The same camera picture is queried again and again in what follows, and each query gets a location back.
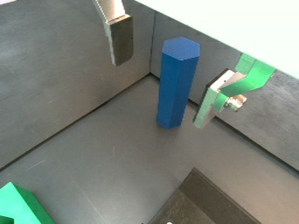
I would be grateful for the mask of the gripper green and silver right finger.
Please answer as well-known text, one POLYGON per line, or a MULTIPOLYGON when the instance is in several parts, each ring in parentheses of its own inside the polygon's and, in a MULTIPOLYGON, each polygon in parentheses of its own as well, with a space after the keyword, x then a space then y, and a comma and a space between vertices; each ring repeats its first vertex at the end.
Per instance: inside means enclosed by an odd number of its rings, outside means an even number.
POLYGON ((193 125, 201 129, 223 109, 237 111, 247 101, 245 93, 267 84, 275 70, 267 63, 243 53, 235 69, 225 69, 207 85, 193 125))

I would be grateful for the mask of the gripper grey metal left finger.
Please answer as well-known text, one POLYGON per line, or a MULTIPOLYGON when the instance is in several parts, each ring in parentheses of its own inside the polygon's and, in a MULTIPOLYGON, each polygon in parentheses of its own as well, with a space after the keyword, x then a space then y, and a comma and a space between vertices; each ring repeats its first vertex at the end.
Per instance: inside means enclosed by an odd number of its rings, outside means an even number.
POLYGON ((133 56, 133 18, 121 0, 92 0, 107 34, 112 64, 117 67, 133 56))

